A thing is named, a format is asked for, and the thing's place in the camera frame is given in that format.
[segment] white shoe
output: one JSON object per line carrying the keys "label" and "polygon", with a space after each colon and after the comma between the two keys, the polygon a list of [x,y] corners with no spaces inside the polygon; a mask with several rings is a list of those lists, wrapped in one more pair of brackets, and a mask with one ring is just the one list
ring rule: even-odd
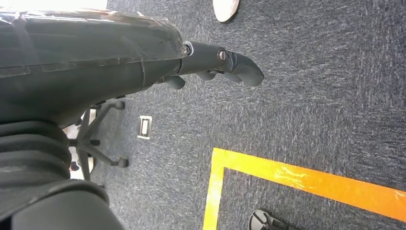
{"label": "white shoe", "polygon": [[214,13],[219,22],[229,20],[237,11],[240,0],[213,0]]}

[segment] screw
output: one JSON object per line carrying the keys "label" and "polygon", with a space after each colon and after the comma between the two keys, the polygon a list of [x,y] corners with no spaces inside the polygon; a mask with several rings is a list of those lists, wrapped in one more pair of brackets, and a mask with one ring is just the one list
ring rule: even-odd
{"label": "screw", "polygon": [[226,60],[226,52],[225,52],[224,50],[220,50],[220,51],[218,52],[218,58],[219,58],[221,61],[225,61],[225,60]]}

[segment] chair wheel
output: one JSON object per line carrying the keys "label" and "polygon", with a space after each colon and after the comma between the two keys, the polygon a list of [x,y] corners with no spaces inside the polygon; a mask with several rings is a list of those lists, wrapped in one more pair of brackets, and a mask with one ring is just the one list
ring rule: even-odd
{"label": "chair wheel", "polygon": [[128,159],[119,159],[118,160],[118,167],[120,168],[127,168],[128,167]]}
{"label": "chair wheel", "polygon": [[124,102],[123,102],[123,101],[117,101],[117,102],[115,103],[115,108],[118,109],[118,110],[123,110],[123,109],[125,109],[125,104],[124,104]]}

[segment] orange tape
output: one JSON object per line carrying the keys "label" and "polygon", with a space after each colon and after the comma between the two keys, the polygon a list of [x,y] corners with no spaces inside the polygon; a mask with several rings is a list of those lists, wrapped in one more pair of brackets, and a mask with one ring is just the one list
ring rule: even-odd
{"label": "orange tape", "polygon": [[203,230],[216,230],[224,168],[406,222],[406,192],[325,172],[214,149]]}

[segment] plastic wrap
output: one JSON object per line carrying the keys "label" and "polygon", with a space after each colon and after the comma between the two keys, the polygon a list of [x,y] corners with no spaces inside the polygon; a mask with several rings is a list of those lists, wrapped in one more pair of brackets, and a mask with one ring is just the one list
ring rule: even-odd
{"label": "plastic wrap", "polygon": [[0,8],[0,50],[0,68],[8,75],[38,65],[58,71],[187,55],[179,31],[167,19],[89,9]]}

